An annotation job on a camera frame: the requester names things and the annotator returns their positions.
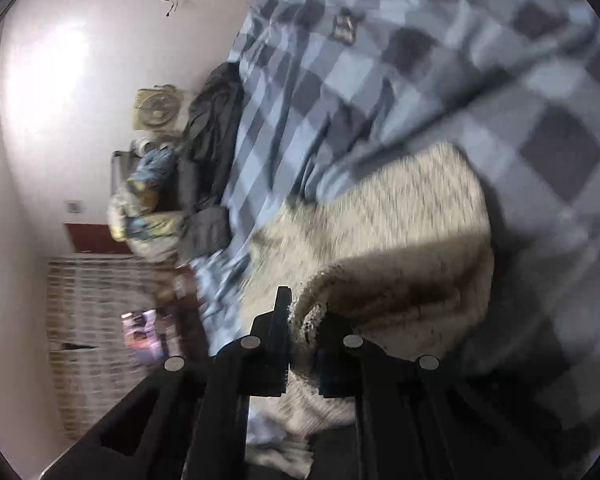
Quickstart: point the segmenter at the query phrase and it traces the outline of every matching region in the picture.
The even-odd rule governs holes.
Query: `beige cloth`
[[[350,319],[388,354],[442,358],[484,318],[493,255],[477,178],[450,144],[386,165],[328,204],[286,202],[251,242],[242,322],[293,300],[287,393],[253,399],[291,433],[353,421],[350,400],[324,399],[307,375],[325,311]]]

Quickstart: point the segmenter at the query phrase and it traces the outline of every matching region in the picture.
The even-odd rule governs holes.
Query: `bed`
[[[565,476],[582,476],[600,453],[600,19],[587,1],[255,0],[230,60],[245,90],[222,200],[234,238],[192,264],[210,352],[241,335],[246,241],[285,197],[329,201],[448,140],[481,179],[496,254],[487,319],[452,358],[519,377],[560,420]]]

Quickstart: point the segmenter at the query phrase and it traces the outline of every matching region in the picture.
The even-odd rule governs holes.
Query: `dark clothing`
[[[178,161],[179,202],[186,215],[181,262],[207,256],[231,241],[228,211],[220,205],[234,161],[244,90],[235,63],[223,63],[189,107]]]

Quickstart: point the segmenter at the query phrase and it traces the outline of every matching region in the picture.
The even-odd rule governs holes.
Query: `pile of clothes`
[[[177,255],[179,265],[227,247],[232,235],[220,201],[243,99],[237,64],[213,70],[190,104],[178,145],[147,153],[112,196],[108,221],[114,240],[150,262]]]

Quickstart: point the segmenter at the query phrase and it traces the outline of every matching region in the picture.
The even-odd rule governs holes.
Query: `plaid blanket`
[[[600,20],[588,3],[256,0],[230,60],[246,92],[223,199],[235,237],[194,263],[212,351],[240,335],[245,241],[285,197],[328,201],[449,140],[482,180],[496,253],[488,317],[458,364],[521,378],[560,419],[565,475],[581,476],[600,452]]]

